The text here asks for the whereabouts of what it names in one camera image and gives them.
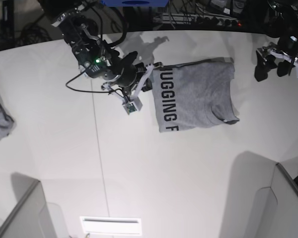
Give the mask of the grey right partition panel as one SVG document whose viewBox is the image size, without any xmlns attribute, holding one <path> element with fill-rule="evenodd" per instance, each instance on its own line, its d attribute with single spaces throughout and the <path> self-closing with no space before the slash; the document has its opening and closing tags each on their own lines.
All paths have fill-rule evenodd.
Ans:
<svg viewBox="0 0 298 238">
<path fill-rule="evenodd" d="M 256 192 L 248 227 L 246 238 L 298 238 L 298 186 L 282 164 Z"/>
</svg>

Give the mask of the grey T-shirt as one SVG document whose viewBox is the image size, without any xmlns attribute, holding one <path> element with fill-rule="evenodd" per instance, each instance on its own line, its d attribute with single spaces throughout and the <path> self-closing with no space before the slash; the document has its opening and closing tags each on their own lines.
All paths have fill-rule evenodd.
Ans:
<svg viewBox="0 0 298 238">
<path fill-rule="evenodd" d="M 239 122 L 230 84 L 233 60 L 213 58 L 153 70 L 152 94 L 160 132 L 210 128 Z"/>
</svg>

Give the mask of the blue box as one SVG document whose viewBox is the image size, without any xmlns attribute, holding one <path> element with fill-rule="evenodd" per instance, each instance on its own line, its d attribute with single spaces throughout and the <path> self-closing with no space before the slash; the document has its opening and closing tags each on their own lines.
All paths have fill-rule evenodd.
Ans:
<svg viewBox="0 0 298 238">
<path fill-rule="evenodd" d="M 108 7 L 165 7 L 169 0 L 101 0 Z"/>
</svg>

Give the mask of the white power strip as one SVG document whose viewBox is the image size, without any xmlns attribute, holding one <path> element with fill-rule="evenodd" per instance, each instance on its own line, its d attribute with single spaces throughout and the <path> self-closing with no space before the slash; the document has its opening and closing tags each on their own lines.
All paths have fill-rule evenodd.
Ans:
<svg viewBox="0 0 298 238">
<path fill-rule="evenodd" d="M 216 27 L 241 27 L 240 20 L 227 17 L 224 15 L 212 15 L 212 14 L 183 14 L 183 13 L 159 13 L 152 19 L 153 23 L 157 24 L 169 24 L 172 27 L 178 28 L 180 26 L 216 26 Z"/>
</svg>

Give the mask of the grey left partition panel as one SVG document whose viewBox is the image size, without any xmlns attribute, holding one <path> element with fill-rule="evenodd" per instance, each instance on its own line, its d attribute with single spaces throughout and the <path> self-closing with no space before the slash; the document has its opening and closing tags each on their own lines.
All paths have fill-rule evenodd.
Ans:
<svg viewBox="0 0 298 238">
<path fill-rule="evenodd" d="M 42 184 L 36 179 L 0 226 L 0 238 L 56 237 Z"/>
</svg>

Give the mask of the grey partition panel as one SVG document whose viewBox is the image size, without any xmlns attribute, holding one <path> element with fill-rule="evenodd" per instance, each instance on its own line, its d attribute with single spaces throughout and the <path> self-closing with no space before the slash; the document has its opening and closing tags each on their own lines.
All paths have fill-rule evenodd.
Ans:
<svg viewBox="0 0 298 238">
<path fill-rule="evenodd" d="M 0 238 L 56 237 L 42 184 L 36 179 L 0 226 Z"/>
<path fill-rule="evenodd" d="M 298 238 L 298 186 L 282 164 L 256 192 L 248 227 L 246 238 Z"/>
</svg>

